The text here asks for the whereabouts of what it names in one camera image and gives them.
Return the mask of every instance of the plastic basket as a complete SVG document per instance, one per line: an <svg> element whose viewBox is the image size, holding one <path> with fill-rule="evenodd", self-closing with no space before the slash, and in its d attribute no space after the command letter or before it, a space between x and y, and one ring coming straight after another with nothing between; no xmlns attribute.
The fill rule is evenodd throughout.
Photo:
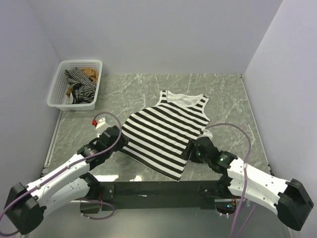
<svg viewBox="0 0 317 238"><path fill-rule="evenodd" d="M93 102L86 104L71 104L72 100L67 97L66 92L69 87L66 77L64 75L65 69L73 69L75 67L84 68L90 67L95 69L98 74L98 82L96 86L96 92ZM56 71L53 79L52 86L50 88L47 104L50 107L59 108L62 111L90 111L95 109L97 101L97 95L100 85L100 78L102 73L103 63L96 59L81 59L81 60L65 60L62 61Z"/></svg>

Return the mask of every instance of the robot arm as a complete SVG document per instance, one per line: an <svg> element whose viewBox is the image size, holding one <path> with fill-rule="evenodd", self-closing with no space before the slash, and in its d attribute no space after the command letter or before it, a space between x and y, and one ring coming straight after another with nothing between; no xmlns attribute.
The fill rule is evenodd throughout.
<svg viewBox="0 0 317 238"><path fill-rule="evenodd" d="M213 171L223 174L219 180L222 183L222 195L242 195L246 168L245 198L274 212L286 226L296 231L301 230L314 203L299 181L292 179L289 182L276 178L245 164L237 156L219 151L208 137L190 141L186 149L184 157L196 163L207 163Z"/></svg>
<svg viewBox="0 0 317 238"><path fill-rule="evenodd" d="M30 192L6 212L19 232L22 235L30 233L42 222L44 216L72 200L98 196L101 192L100 183L88 171L104 163L113 152L123 148L128 143L128 138L121 135L116 145L106 153L87 160L85 157L109 148L119 135L120 131L117 126L109 127L48 175L26 186L21 183L13 186L5 207L16 198Z"/></svg>

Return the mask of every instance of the black and white striped shirt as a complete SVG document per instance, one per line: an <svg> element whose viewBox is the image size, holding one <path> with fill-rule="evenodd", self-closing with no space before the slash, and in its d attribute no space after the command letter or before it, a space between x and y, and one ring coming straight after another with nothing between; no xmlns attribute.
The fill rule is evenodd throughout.
<svg viewBox="0 0 317 238"><path fill-rule="evenodd" d="M91 103L94 100L96 85L81 69L75 67L64 72L68 84L72 87L72 104Z"/></svg>
<svg viewBox="0 0 317 238"><path fill-rule="evenodd" d="M129 143L121 151L143 165L180 180L187 163L181 156L209 123L208 98L161 91L159 102L132 114L122 126Z"/></svg>

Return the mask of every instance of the black metal base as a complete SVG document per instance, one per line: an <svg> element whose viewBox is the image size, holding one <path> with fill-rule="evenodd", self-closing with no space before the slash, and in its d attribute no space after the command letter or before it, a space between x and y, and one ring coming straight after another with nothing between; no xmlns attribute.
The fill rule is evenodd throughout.
<svg viewBox="0 0 317 238"><path fill-rule="evenodd" d="M217 184L217 180L100 182L103 190L102 200L111 203L116 209L183 207L214 209L215 199L232 198L231 194L219 194ZM110 208L103 206L103 210L110 210ZM93 212L91 205L82 203L81 211L83 213L97 213L98 209Z"/></svg>

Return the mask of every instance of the marble floor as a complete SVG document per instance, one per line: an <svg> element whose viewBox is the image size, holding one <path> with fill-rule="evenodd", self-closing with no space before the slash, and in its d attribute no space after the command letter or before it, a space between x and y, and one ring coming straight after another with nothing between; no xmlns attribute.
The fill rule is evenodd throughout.
<svg viewBox="0 0 317 238"><path fill-rule="evenodd" d="M54 147L50 154L49 171L69 159L84 144L96 137L91 126L95 114L109 111L123 123L134 112L155 105L160 90L188 95L207 95L210 100L205 108L210 124L229 122L242 127L250 136L252 151L249 164L268 173L260 136L251 107L239 74L110 74L101 78L96 108L86 112L63 112L59 122ZM115 120L106 117L110 125ZM213 143L220 150L227 150L243 158L248 150L244 135L235 128L221 126L212 129ZM117 152L104 164L91 171L104 181L169 181L128 156ZM188 162L181 180L216 180L205 164Z"/></svg>

